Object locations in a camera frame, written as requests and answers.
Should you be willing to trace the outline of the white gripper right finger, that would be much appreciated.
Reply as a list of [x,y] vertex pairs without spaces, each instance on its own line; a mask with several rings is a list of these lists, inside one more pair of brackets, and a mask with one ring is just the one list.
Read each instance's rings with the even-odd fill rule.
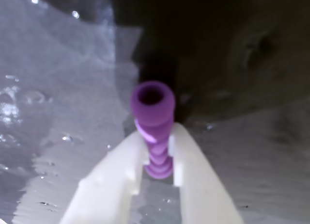
[[187,129],[175,123],[169,139],[173,184],[184,224],[242,224],[233,200]]

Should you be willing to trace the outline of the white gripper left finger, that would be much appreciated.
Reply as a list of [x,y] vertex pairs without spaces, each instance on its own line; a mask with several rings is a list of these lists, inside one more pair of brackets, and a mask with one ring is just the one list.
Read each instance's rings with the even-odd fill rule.
[[131,199],[139,194],[148,150],[134,131],[83,178],[61,219],[62,224],[125,224]]

